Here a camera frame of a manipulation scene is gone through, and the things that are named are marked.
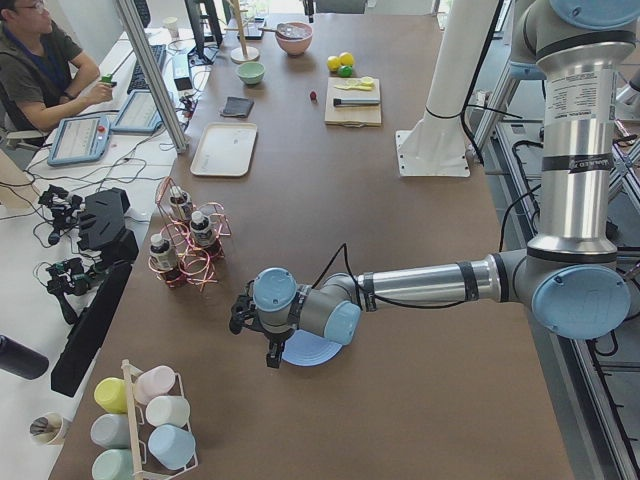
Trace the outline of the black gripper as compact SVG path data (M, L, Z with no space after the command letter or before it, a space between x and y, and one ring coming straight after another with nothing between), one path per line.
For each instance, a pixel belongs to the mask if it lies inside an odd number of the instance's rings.
M286 342L294 335L294 330L287 330L281 333L265 332L264 336L269 342L266 353L266 365L269 368L279 369Z

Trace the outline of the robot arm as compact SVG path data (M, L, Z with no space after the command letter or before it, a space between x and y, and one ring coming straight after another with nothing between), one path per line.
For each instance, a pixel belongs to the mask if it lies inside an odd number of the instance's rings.
M512 37L514 66L535 65L546 79L541 212L524 249L478 261L387 272L326 276L300 284L283 268L254 281L248 327L269 342L280 365L286 342L307 331L346 345L360 316L380 304L437 309L480 299L518 302L549 331L570 339L605 335L627 317L630 289L606 236L614 166L616 67L635 47L635 1L521 1Z

